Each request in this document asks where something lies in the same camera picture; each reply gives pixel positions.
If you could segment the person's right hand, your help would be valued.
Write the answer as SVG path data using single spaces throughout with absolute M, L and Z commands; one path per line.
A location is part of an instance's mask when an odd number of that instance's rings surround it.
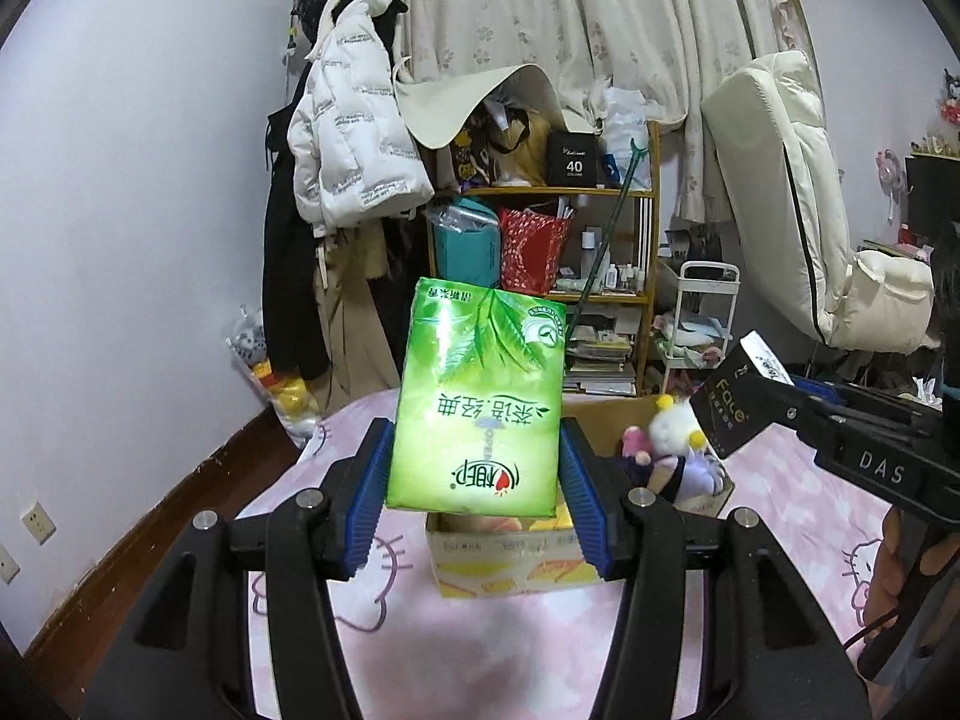
M 895 621 L 898 595 L 907 577 L 898 555 L 900 541 L 901 515 L 896 507 L 892 507 L 882 522 L 882 541 L 878 546 L 874 573 L 867 595 L 866 611 L 864 611 L 867 642 L 871 642 L 882 629 L 889 628 Z

